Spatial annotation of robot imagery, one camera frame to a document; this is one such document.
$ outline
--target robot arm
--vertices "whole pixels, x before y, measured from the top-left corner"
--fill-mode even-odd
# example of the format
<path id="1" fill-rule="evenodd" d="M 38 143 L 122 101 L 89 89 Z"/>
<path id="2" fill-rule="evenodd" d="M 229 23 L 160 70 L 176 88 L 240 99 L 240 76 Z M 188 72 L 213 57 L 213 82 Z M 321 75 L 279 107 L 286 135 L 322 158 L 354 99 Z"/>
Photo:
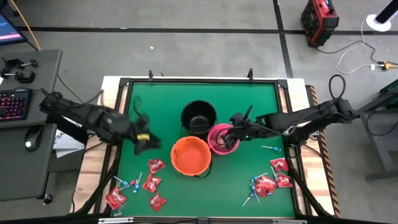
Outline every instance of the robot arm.
<path id="1" fill-rule="evenodd" d="M 63 121 L 63 117 L 76 121 L 82 128 L 94 131 L 101 141 L 110 145 L 129 139 L 135 144 L 135 155 L 139 155 L 143 150 L 160 147 L 159 138 L 149 130 L 149 117 L 146 114 L 140 114 L 135 121 L 130 121 L 128 115 L 119 114 L 106 106 L 78 104 L 64 99 L 59 92 L 41 91 L 45 98 L 40 104 L 40 110 L 52 118 L 56 117 L 56 121 Z M 67 134 L 72 132 L 73 137 L 70 125 L 66 128 L 65 125 L 60 125 L 59 129 Z"/>
<path id="2" fill-rule="evenodd" d="M 326 101 L 293 113 L 270 113 L 256 117 L 251 121 L 248 116 L 237 113 L 229 121 L 233 125 L 224 136 L 227 148 L 232 148 L 237 140 L 250 141 L 257 138 L 271 138 L 278 135 L 286 136 L 292 145 L 302 145 L 316 131 L 325 129 L 333 123 L 350 123 L 359 117 L 350 103 L 342 98 Z"/>

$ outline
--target rgb keyboard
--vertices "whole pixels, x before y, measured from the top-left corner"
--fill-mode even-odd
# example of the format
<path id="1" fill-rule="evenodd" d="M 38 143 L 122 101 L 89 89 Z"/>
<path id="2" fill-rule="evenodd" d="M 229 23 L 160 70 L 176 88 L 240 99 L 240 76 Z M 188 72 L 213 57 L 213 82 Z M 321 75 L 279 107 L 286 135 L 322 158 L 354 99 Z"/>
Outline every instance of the rgb keyboard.
<path id="1" fill-rule="evenodd" d="M 0 91 L 0 122 L 26 119 L 32 90 Z"/>

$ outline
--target red candy packet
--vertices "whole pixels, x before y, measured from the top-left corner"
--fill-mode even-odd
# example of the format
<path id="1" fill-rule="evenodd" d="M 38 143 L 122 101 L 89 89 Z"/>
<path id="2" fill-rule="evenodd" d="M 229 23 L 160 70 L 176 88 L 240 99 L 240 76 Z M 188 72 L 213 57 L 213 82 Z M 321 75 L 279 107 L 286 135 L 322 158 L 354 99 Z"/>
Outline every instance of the red candy packet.
<path id="1" fill-rule="evenodd" d="M 156 188 L 161 180 L 162 180 L 161 178 L 154 177 L 153 174 L 149 174 L 147 180 L 142 185 L 142 188 L 153 193 L 156 191 Z"/>
<path id="2" fill-rule="evenodd" d="M 166 164 L 160 159 L 154 159 L 154 160 L 149 159 L 148 166 L 149 166 L 149 171 L 151 172 L 151 174 L 154 174 L 157 171 L 159 171 L 161 168 L 165 167 Z"/>
<path id="3" fill-rule="evenodd" d="M 154 209 L 155 212 L 159 211 L 166 202 L 167 199 L 162 198 L 159 195 L 159 192 L 157 192 L 153 197 L 149 199 L 149 204 Z"/>
<path id="4" fill-rule="evenodd" d="M 274 193 L 274 189 L 276 188 L 276 182 L 274 179 L 271 179 L 266 176 L 261 176 L 256 180 L 256 184 L 254 185 L 254 190 L 256 193 L 262 197 L 268 196 L 268 193 Z"/>
<path id="5" fill-rule="evenodd" d="M 284 174 L 277 174 L 278 182 L 276 183 L 278 187 L 293 187 L 293 184 L 290 183 L 291 178 Z"/>
<path id="6" fill-rule="evenodd" d="M 136 184 L 136 183 L 138 183 L 138 180 L 132 180 L 132 181 L 130 181 L 129 185 L 130 185 L 130 186 L 133 186 L 133 185 Z"/>
<path id="7" fill-rule="evenodd" d="M 275 169 L 276 172 L 279 172 L 281 170 L 287 172 L 289 170 L 289 167 L 287 165 L 285 158 L 274 159 L 274 160 L 269 161 L 269 163 L 271 163 L 271 166 Z"/>
<path id="8" fill-rule="evenodd" d="M 118 209 L 124 202 L 126 202 L 127 198 L 121 194 L 119 194 L 119 187 L 115 187 L 112 192 L 105 196 L 106 202 L 112 208 L 112 210 Z"/>

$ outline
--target concrete floor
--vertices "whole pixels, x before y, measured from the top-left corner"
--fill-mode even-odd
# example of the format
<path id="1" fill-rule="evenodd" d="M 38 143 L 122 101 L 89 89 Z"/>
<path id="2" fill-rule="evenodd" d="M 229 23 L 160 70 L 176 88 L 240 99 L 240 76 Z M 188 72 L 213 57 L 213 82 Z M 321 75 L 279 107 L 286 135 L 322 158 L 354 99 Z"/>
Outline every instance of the concrete floor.
<path id="1" fill-rule="evenodd" d="M 300 28 L 299 15 L 306 0 L 279 0 L 285 30 Z M 334 0 L 340 25 L 337 30 L 360 30 L 363 17 L 378 13 L 389 0 Z M 277 29 L 272 0 L 18 0 L 29 24 L 37 27 L 128 27 L 197 29 Z M 19 18 L 12 18 L 19 26 Z M 392 30 L 398 30 L 397 19 Z M 256 77 L 286 77 L 278 34 L 176 34 L 36 32 L 42 49 L 62 49 L 59 75 L 80 96 L 95 95 L 105 75 L 154 75 L 243 77 L 249 68 Z M 360 35 L 333 35 L 322 48 L 339 49 Z M 394 35 L 367 35 L 377 60 L 398 62 Z M 320 102 L 329 100 L 328 80 L 336 74 L 342 52 L 322 54 L 309 48 L 303 35 L 286 35 L 294 78 L 316 88 Z M 27 44 L 0 47 L 0 54 L 30 50 Z M 342 69 L 371 63 L 371 50 L 361 47 L 347 54 Z M 354 108 L 367 103 L 376 92 L 398 78 L 394 70 L 362 68 L 345 76 L 344 98 Z M 57 90 L 74 99 L 66 88 Z M 338 92 L 339 84 L 333 87 Z M 333 177 L 344 218 L 398 223 L 398 179 L 366 182 L 366 174 L 380 170 L 376 152 L 369 145 L 360 120 L 334 124 L 325 130 Z M 76 173 L 53 178 L 55 200 L 36 208 L 36 200 L 0 203 L 0 219 L 64 215 L 70 206 Z"/>

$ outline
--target wooden board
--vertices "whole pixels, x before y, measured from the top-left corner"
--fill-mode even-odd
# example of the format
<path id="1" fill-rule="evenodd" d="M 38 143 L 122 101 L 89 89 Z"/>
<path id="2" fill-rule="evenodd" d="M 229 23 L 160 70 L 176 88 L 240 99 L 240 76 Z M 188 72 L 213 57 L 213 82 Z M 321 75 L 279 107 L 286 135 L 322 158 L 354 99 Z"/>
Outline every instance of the wooden board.
<path id="1" fill-rule="evenodd" d="M 116 96 L 118 94 L 118 87 L 120 78 L 124 77 L 104 77 L 103 84 L 101 89 L 104 90 L 104 104 L 105 106 L 114 108 L 116 102 Z M 307 92 L 305 90 L 304 80 L 298 78 L 287 79 L 289 85 L 289 95 L 290 95 L 290 102 L 292 105 L 292 110 L 302 110 L 304 108 L 309 107 Z M 123 90 L 123 97 L 121 100 L 121 107 L 119 112 L 122 112 L 124 109 L 124 102 L 126 101 L 126 93 L 127 93 L 127 86 L 125 86 Z M 285 112 L 287 112 L 286 101 L 284 98 L 284 89 L 280 88 L 280 95 L 282 98 L 282 107 Z M 89 140 L 88 147 L 98 144 L 98 138 L 94 137 Z M 309 139 L 307 144 L 316 149 L 317 151 L 320 150 L 317 141 Z M 98 146 L 96 149 L 87 152 L 85 154 L 83 164 L 80 170 L 80 175 L 78 178 L 78 182 L 76 185 L 76 192 L 75 192 L 75 206 L 78 210 L 81 206 L 88 200 L 91 194 L 94 192 L 95 188 L 100 181 L 100 174 L 101 169 L 104 161 L 104 154 L 105 154 L 105 145 Z M 114 159 L 114 154 L 116 151 L 116 147 L 112 148 L 111 159 L 109 160 L 109 166 L 112 164 Z M 307 181 L 307 186 L 311 190 L 312 194 L 318 200 L 318 202 L 322 205 L 322 207 L 329 212 L 330 214 L 335 214 L 335 209 L 333 208 L 333 203 L 331 200 L 331 195 L 328 186 L 328 179 L 325 174 L 323 161 L 321 157 L 316 153 L 313 152 L 311 149 L 302 147 L 302 161 L 304 167 L 305 178 Z M 298 195 L 298 202 L 301 211 L 305 212 L 303 194 L 299 187 L 296 187 L 297 195 Z M 100 211 L 102 212 L 106 206 L 106 202 L 104 201 L 104 196 L 109 192 L 109 183 L 108 186 L 104 190 L 103 198 L 101 200 L 101 208 Z"/>

